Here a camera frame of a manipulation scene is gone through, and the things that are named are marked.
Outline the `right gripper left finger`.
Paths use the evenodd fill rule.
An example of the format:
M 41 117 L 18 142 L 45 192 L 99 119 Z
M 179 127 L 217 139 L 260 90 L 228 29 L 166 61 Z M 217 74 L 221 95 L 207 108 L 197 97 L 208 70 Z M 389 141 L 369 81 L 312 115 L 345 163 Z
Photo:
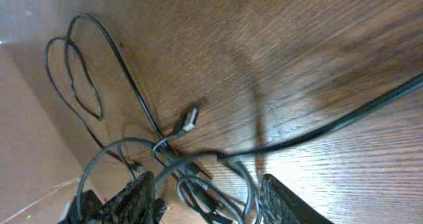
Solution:
M 72 223 L 158 223 L 166 212 L 165 201 L 155 197 L 154 176 L 151 171 L 127 183 L 119 193 L 102 202 L 92 191 L 82 193 L 78 219 L 77 200 L 73 200 L 60 224 Z

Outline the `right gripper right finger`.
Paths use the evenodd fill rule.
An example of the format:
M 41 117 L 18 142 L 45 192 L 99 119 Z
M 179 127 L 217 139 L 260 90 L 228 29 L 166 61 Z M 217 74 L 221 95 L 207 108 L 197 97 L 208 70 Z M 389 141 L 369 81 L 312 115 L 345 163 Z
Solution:
M 262 178 L 260 210 L 264 223 L 332 224 L 271 174 Z

